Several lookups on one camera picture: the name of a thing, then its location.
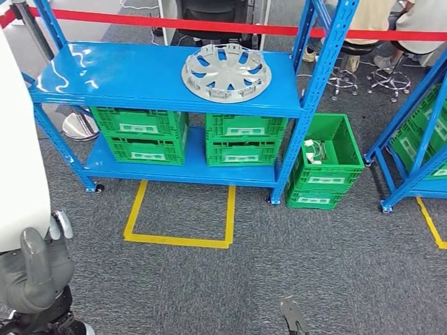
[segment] crate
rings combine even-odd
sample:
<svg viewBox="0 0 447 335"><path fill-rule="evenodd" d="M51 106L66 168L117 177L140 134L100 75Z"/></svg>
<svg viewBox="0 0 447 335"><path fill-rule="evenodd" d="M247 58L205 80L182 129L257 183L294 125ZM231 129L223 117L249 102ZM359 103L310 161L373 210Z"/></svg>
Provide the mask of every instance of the crate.
<svg viewBox="0 0 447 335"><path fill-rule="evenodd" d="M273 165L281 142L211 142L207 141L210 166Z"/></svg>
<svg viewBox="0 0 447 335"><path fill-rule="evenodd" d="M105 136L115 159L119 162L183 165L188 127L180 140Z"/></svg>
<svg viewBox="0 0 447 335"><path fill-rule="evenodd" d="M207 139L214 141L282 141L288 121L282 117L205 115Z"/></svg>
<svg viewBox="0 0 447 335"><path fill-rule="evenodd" d="M416 111L408 118L408 122L412 122L415 126L424 132L433 112L433 107L439 92L439 88L440 85L436 85L432 91L428 93ZM442 106L439 117L436 122L435 129L430 143L436 151L440 150L447 143L447 99Z"/></svg>
<svg viewBox="0 0 447 335"><path fill-rule="evenodd" d="M390 145L401 159L405 170L409 173L416 158L418 149L422 139L422 131L412 122L406 122L397 134L390 141ZM436 153L430 144L427 147L422 164L428 161ZM447 177L447 163L428 176L427 179Z"/></svg>
<svg viewBox="0 0 447 335"><path fill-rule="evenodd" d="M301 146L289 181L294 192L346 193L363 171L364 165L345 114L316 114L306 140L319 143ZM312 164L306 153L319 153L322 164Z"/></svg>
<svg viewBox="0 0 447 335"><path fill-rule="evenodd" d="M131 108L91 107L103 132L118 137L180 138L190 123L187 113Z"/></svg>
<svg viewBox="0 0 447 335"><path fill-rule="evenodd" d="M291 184L285 186L285 205L289 208L310 208L331 210L340 202L344 194L321 191L297 191Z"/></svg>

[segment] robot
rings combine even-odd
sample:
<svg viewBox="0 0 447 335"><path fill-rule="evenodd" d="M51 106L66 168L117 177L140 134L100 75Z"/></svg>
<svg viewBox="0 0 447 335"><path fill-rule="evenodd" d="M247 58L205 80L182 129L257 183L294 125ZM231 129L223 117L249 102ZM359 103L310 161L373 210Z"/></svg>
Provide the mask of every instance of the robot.
<svg viewBox="0 0 447 335"><path fill-rule="evenodd" d="M14 310L0 335L94 335L71 311L72 228L65 211L50 211L32 102L2 29L0 54L0 301Z"/></svg>

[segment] yellow floor tape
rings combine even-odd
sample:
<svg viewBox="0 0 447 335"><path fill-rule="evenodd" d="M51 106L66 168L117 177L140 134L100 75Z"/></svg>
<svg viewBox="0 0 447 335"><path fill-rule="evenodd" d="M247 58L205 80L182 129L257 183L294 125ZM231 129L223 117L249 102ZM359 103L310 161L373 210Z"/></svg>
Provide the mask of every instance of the yellow floor tape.
<svg viewBox="0 0 447 335"><path fill-rule="evenodd" d="M422 199L421 199L420 197L416 197L416 201L421 207L422 215L424 215L424 218L425 218L425 220L427 221L427 224L428 225L429 229L432 232L432 235L433 236L434 241L437 244L437 246L439 249L447 249L447 241L442 240L442 238L436 229L436 226L433 222L430 215L427 211L427 208L425 208L425 205L422 202Z"/></svg>
<svg viewBox="0 0 447 335"><path fill-rule="evenodd" d="M137 218L141 207L147 188L147 180L142 180L135 196L135 201L125 228L124 237L125 241L153 243L153 244L168 244L171 246L198 246L202 248L221 248L228 249L233 242L233 229L235 222L235 201L236 187L230 186L228 189L228 201L227 203L227 222L225 227L225 240L216 239L190 239L185 237L169 237L160 235L146 235L134 234L134 228L137 223Z"/></svg>

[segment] red rope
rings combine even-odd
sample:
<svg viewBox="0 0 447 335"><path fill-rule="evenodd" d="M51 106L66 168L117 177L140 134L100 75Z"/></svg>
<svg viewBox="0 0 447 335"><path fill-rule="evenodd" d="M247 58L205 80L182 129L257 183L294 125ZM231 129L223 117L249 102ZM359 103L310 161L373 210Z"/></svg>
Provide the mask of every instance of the red rope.
<svg viewBox="0 0 447 335"><path fill-rule="evenodd" d="M11 9L7 10L5 14L0 16L0 26L5 28L15 20L15 15Z"/></svg>
<svg viewBox="0 0 447 335"><path fill-rule="evenodd" d="M34 16L39 16L35 8L30 8ZM133 15L118 15L105 13L79 12L76 10L53 10L54 16L60 20L75 20L84 22L101 22L110 24L128 24L131 26L146 27L165 27L174 29L189 29L199 31L228 31L245 34L267 34L279 36L295 36L297 27L279 26L279 25L256 25L242 23L227 22L211 22L211 21L196 21L196 20L178 20L178 19L162 19L160 17L143 17ZM0 17L2 27L5 27L14 21L14 13L8 10L2 17ZM313 29L311 37L323 37L322 29ZM447 31L371 31L371 30L350 30L347 38L371 39L371 40L430 40L445 41Z"/></svg>

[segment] rolling stool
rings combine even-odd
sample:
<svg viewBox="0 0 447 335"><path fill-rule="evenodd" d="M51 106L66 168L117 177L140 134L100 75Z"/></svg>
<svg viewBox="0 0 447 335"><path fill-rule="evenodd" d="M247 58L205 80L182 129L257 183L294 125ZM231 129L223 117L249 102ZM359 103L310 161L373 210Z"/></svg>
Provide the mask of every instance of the rolling stool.
<svg viewBox="0 0 447 335"><path fill-rule="evenodd" d="M403 66L405 61L410 55L410 54L415 54L414 52L408 51L400 43L397 42L396 40L391 41L394 47L402 50L404 52L401 58L397 61L397 63L394 66L394 68L378 68L375 71L371 73L371 75L367 76L368 80L374 79L375 83L372 84L368 90L368 93L371 94L373 89L377 86L384 87L386 89L391 89L393 92L393 96L390 99L392 103L397 102L397 98L399 97L399 91L403 91L405 94L408 94L409 90L408 87L412 85L412 81L409 77L405 75L405 73L401 71L401 68Z"/></svg>
<svg viewBox="0 0 447 335"><path fill-rule="evenodd" d="M340 67L336 66L332 69L332 77L328 80L328 84L335 87L335 91L332 96L333 101L338 99L338 95L340 89L349 89L353 87L352 94L356 96L359 93L359 87L357 86L357 76L346 69L350 56L364 56L369 54L375 49L378 43L373 44L353 44L349 42L344 42L341 46L341 53L344 53L344 56L341 60Z"/></svg>

